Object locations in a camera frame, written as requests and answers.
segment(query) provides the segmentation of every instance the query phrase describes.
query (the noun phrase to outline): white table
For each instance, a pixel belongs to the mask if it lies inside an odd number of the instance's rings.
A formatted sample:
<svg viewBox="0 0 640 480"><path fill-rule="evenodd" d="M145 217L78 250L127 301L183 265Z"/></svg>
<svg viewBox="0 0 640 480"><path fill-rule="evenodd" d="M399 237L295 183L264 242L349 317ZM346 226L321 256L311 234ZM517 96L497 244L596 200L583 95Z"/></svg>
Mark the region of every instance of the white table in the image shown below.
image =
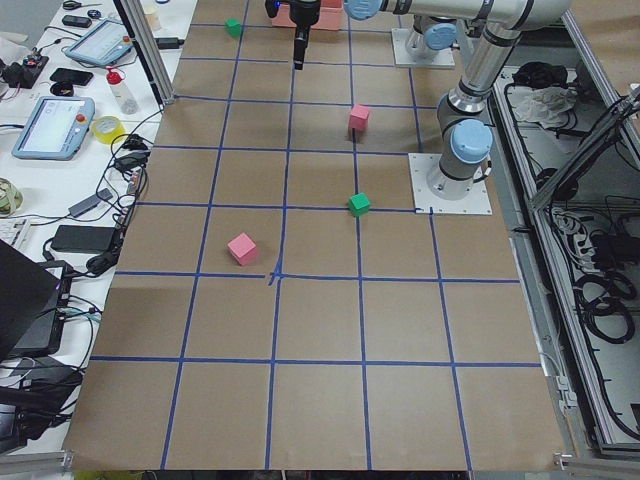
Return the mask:
<svg viewBox="0 0 640 480"><path fill-rule="evenodd" d="M162 30L154 32L157 37L177 36L184 38L187 34L196 0L176 0L166 4L158 5L158 15L163 26ZM115 7L110 1L103 2L98 7L103 16L115 12ZM81 8L73 12L66 12L60 8L52 20L51 25L65 28L70 31L83 33L83 29L74 29L62 25L61 19L66 14L83 15L87 8ZM65 33L58 30L47 30L43 34L38 46L52 43L55 39L64 37ZM58 67L74 68L86 70L73 60L64 55L61 46L71 44L70 40L63 40L59 45L53 45L45 49L43 54L50 57L49 63L40 75L36 85L32 89L22 89L11 100L0 102L0 124L15 123L24 125L31 114L36 102L41 96L49 96L49 88L53 82L49 80L50 75ZM162 59L170 78L173 78L180 58L181 50L163 50ZM126 63L134 58L130 53L121 60ZM127 132L131 132L140 121L157 112L159 107L153 96L147 78L137 60L134 64L122 68L126 74L126 83L130 90L134 92L140 109L132 115L124 115L116 103L109 86L104 78L106 70L91 69L94 78L86 87L78 87L76 96L91 97L96 104L94 118L106 115L114 115L123 121ZM10 90L7 97L15 93L15 89ZM153 140L158 131L162 116L156 115L145 122L137 133L143 137ZM85 137L79 151L68 161L52 160L23 160L11 155L11 149L20 134L19 130L0 130L0 176L9 179L16 185L24 195L24 202L15 215L42 215L61 217L68 213L69 206L92 195L96 190L96 185L100 180L104 168L111 158L109 146L100 143L91 133ZM119 193L124 193L127 183L122 180L118 172L112 171L108 176L109 181ZM97 219L107 210L108 205L101 204L92 211L86 213L81 218ZM33 218L32 223L44 223L46 220ZM21 250L25 255L34 261L43 261L42 245L51 238L59 224L73 224L71 221L61 221L47 226L32 226ZM91 225L113 226L112 212L108 212L104 217ZM65 260L79 271L85 271L85 263L92 255L56 253L57 259ZM115 269L110 269L105 274L96 279L74 280L71 293L81 298L85 298L99 307L103 307L106 296L113 279ZM70 306L83 308L81 303L71 303ZM65 325L62 342L59 351L53 357L68 365L79 365L85 358L87 349L90 349L98 326L94 324L93 338L91 337L91 327L86 320L72 321ZM9 371L0 371L0 376L6 376ZM79 389L72 394L69 401L73 401L78 395ZM45 453L58 451L62 448L65 435L69 428L69 423L60 425L57 428L48 429L37 441L29 441L24 448L17 450L16 454Z"/></svg>

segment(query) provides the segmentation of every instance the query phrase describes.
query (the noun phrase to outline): bottle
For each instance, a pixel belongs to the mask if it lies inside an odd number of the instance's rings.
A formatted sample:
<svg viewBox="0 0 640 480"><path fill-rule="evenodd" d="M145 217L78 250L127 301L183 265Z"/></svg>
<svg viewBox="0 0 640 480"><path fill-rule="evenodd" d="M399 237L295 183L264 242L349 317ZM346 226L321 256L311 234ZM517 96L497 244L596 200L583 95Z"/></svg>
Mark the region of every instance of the bottle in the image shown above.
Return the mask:
<svg viewBox="0 0 640 480"><path fill-rule="evenodd" d="M124 83L124 78L118 73L115 67L107 67L107 82L111 87L113 96L116 97L118 105L122 113L131 115L138 111L138 103L136 102L129 87Z"/></svg>

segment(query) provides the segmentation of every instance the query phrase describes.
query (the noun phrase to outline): tape roll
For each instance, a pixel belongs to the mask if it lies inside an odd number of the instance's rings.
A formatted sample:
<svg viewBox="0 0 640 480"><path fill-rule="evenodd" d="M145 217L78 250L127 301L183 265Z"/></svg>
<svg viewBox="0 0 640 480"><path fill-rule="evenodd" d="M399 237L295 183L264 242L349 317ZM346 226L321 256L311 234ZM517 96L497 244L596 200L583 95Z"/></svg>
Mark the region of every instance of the tape roll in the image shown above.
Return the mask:
<svg viewBox="0 0 640 480"><path fill-rule="evenodd" d="M91 131L100 143L111 145L125 139L126 131L118 117L100 117L91 125Z"/></svg>

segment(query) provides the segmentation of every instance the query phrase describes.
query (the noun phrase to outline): green cube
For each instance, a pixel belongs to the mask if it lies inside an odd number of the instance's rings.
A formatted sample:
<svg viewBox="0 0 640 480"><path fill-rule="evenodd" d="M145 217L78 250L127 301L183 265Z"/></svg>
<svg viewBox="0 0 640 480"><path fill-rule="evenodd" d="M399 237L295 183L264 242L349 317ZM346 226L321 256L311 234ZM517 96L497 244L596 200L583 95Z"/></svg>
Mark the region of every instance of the green cube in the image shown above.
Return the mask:
<svg viewBox="0 0 640 480"><path fill-rule="evenodd" d="M364 193L358 193L349 199L349 210L354 217L359 217L369 211L371 202Z"/></svg>
<svg viewBox="0 0 640 480"><path fill-rule="evenodd" d="M228 18L226 22L224 22L224 26L227 28L227 32L233 38L237 38L242 35L242 25L235 18Z"/></svg>

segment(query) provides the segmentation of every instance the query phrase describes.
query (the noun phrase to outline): tablet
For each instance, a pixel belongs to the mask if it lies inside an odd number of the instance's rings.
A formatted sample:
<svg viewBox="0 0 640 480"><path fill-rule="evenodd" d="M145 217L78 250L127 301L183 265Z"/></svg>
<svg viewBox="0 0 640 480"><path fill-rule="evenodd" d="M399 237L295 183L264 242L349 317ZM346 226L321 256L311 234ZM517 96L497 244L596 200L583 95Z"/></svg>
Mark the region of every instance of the tablet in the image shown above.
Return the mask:
<svg viewBox="0 0 640 480"><path fill-rule="evenodd" d="M41 97L11 153L18 158L69 160L78 151L95 112L86 97Z"/></svg>
<svg viewBox="0 0 640 480"><path fill-rule="evenodd" d="M106 18L66 48L64 54L78 62L105 67L120 60L131 47L133 42L124 25Z"/></svg>

